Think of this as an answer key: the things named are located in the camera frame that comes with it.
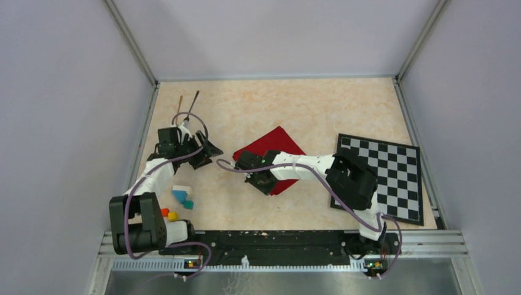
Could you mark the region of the red cloth napkin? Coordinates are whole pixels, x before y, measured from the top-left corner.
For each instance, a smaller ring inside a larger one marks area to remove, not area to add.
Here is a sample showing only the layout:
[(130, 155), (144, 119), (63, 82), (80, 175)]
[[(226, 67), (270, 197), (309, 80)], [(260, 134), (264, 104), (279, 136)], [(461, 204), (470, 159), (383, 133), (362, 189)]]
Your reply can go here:
[(235, 151), (232, 158), (234, 161), (237, 161), (243, 151), (263, 156), (269, 150), (305, 155), (304, 151), (295, 143), (286, 131), (281, 126), (278, 126), (246, 147)]

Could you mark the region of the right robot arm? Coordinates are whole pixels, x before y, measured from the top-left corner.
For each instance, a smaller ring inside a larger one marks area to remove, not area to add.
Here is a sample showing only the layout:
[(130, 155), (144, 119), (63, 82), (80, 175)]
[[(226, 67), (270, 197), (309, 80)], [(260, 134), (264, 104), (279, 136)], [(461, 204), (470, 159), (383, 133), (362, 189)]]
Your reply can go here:
[(385, 246), (386, 225), (377, 204), (377, 171), (350, 149), (321, 156), (275, 150), (255, 155), (243, 151), (234, 167), (246, 171), (246, 182), (265, 195), (282, 181), (320, 181), (333, 199), (359, 222), (362, 249), (377, 253)]

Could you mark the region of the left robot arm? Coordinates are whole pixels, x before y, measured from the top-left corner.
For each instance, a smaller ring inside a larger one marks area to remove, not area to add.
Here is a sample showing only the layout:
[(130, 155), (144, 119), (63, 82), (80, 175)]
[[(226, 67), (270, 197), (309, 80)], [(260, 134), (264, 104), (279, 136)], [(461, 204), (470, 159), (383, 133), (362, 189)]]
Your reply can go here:
[(158, 198), (181, 164), (198, 169), (222, 151), (208, 139), (207, 129), (191, 133), (184, 125), (157, 131), (158, 142), (134, 185), (109, 202), (112, 245), (117, 254), (138, 259), (143, 253), (174, 245), (182, 254), (196, 249), (192, 223), (186, 219), (167, 224)]

